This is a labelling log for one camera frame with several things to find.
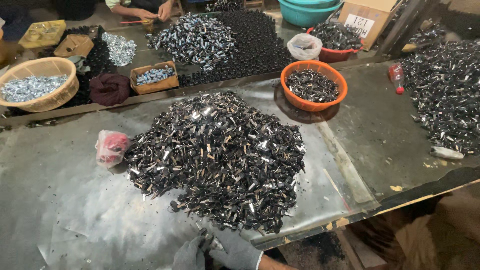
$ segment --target gray work glove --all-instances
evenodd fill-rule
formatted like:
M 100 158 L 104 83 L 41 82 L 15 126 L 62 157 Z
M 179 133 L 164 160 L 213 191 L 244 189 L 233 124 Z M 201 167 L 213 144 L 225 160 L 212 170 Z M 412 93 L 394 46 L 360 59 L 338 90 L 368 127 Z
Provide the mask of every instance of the gray work glove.
M 217 231 L 214 235 L 220 240 L 226 252 L 210 250 L 212 258 L 232 270 L 258 270 L 263 251 L 253 247 L 238 233 Z
M 205 239 L 198 236 L 191 242 L 185 242 L 173 257 L 172 270 L 205 270 L 204 253 L 198 245 Z

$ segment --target pile of silver metal parts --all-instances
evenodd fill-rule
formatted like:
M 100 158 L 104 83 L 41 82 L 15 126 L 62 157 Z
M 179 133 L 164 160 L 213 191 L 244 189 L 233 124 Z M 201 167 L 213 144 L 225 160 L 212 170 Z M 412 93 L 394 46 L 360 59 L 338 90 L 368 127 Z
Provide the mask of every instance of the pile of silver metal parts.
M 297 97 L 311 102 L 332 102 L 338 97 L 338 84 L 320 72 L 295 70 L 287 78 L 287 86 Z
M 42 97 L 59 88 L 68 79 L 67 75 L 13 79 L 0 89 L 3 99 L 7 102 L 23 102 Z
M 110 57 L 115 66 L 121 67 L 128 65 L 132 62 L 135 56 L 135 50 L 137 44 L 133 40 L 127 41 L 122 36 L 117 36 L 104 32 L 102 34 L 102 40 L 107 43 Z
M 442 42 L 402 61 L 407 89 L 429 141 L 480 154 L 480 39 Z
M 221 230 L 278 233 L 296 204 L 304 154 L 298 126 L 222 92 L 173 104 L 132 140 L 125 159 L 143 194 L 186 191 L 170 203 L 173 212 L 207 216 Z
M 137 75 L 137 85 L 156 83 L 168 77 L 175 75 L 175 70 L 165 66 L 165 69 L 151 69 L 144 74 Z
M 230 27 L 198 14 L 182 16 L 169 29 L 147 37 L 149 48 L 163 47 L 173 55 L 173 61 L 198 63 L 204 71 L 212 70 L 219 61 L 227 63 L 237 50 Z
M 205 6 L 206 12 L 230 12 L 241 10 L 243 8 L 242 0 L 217 0 L 213 4 Z

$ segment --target dark red fabric bundle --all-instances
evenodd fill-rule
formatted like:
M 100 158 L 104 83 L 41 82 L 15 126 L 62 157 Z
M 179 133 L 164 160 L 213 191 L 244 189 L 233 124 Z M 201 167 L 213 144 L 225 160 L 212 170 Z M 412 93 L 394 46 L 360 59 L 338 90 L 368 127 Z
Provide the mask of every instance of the dark red fabric bundle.
M 102 73 L 90 80 L 90 99 L 103 106 L 124 102 L 130 95 L 130 79 L 120 74 Z

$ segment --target red plastic bag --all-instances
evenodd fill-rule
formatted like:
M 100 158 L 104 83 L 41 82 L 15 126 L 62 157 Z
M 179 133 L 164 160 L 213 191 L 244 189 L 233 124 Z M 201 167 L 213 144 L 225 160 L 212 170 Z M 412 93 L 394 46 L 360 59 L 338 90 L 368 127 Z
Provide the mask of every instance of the red plastic bag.
M 119 164 L 130 146 L 127 135 L 117 131 L 102 130 L 96 142 L 96 163 L 110 169 Z

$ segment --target plastic basket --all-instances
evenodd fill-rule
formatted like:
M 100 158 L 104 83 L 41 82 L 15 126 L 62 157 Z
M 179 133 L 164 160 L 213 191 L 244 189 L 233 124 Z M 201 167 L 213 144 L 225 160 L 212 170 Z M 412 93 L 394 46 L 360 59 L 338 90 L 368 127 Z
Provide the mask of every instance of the plastic basket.
M 325 9 L 338 4 L 340 0 L 285 0 L 290 4 L 312 8 L 312 9 Z
M 53 92 L 39 98 L 24 102 L 7 102 L 0 95 L 0 105 L 18 107 L 30 112 L 52 110 L 67 103 L 78 91 L 78 79 L 75 65 L 60 57 L 47 57 L 30 60 L 8 70 L 0 77 L 0 88 L 13 79 L 23 79 L 29 76 L 61 76 L 67 75 L 67 81 Z
M 330 14 L 333 13 L 342 3 L 329 8 L 306 8 L 286 2 L 286 0 L 278 0 L 280 2 L 280 12 L 283 18 L 297 26 L 312 27 L 317 23 L 325 21 Z
M 313 30 L 313 27 L 308 28 L 307 34 Z M 322 48 L 320 54 L 318 55 L 318 60 L 325 63 L 335 63 L 341 61 L 347 61 L 350 58 L 352 53 L 357 53 L 359 50 L 363 49 L 363 46 L 360 49 L 345 49 L 345 50 L 335 50 Z
M 287 87 L 287 84 L 286 84 L 288 76 L 290 76 L 290 74 L 292 74 L 292 72 L 294 72 L 295 70 L 301 71 L 306 69 L 312 69 L 316 72 L 320 72 L 323 75 L 325 75 L 327 78 L 329 78 L 330 80 L 338 84 L 338 91 L 340 92 L 340 94 L 338 94 L 338 97 L 335 101 L 325 102 L 325 103 L 311 102 L 311 101 L 299 98 L 297 95 L 292 93 L 292 91 L 290 91 L 290 89 Z M 347 82 L 343 78 L 342 74 L 340 74 L 337 70 L 329 66 L 327 63 L 315 61 L 315 60 L 297 61 L 286 66 L 283 69 L 282 74 L 280 75 L 280 82 L 283 86 L 283 91 L 288 101 L 290 101 L 290 103 L 292 103 L 293 106 L 306 111 L 325 110 L 326 108 L 341 102 L 347 95 L 347 90 L 348 90 Z

